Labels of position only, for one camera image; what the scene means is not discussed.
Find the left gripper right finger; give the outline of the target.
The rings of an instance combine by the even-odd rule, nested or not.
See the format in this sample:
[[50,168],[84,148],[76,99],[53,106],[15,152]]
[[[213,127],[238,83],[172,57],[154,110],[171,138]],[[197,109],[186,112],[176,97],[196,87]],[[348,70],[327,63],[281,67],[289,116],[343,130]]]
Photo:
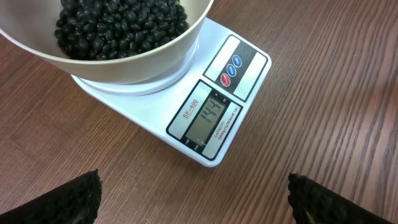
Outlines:
[[297,173],[288,176],[288,202],[298,224],[392,224]]

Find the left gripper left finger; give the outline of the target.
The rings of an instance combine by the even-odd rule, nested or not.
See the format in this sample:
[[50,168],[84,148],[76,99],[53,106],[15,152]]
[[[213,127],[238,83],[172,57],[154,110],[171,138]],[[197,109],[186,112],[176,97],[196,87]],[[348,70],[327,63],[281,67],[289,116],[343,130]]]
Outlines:
[[3,224],[93,224],[102,198],[98,170],[89,171],[17,208],[1,214]]

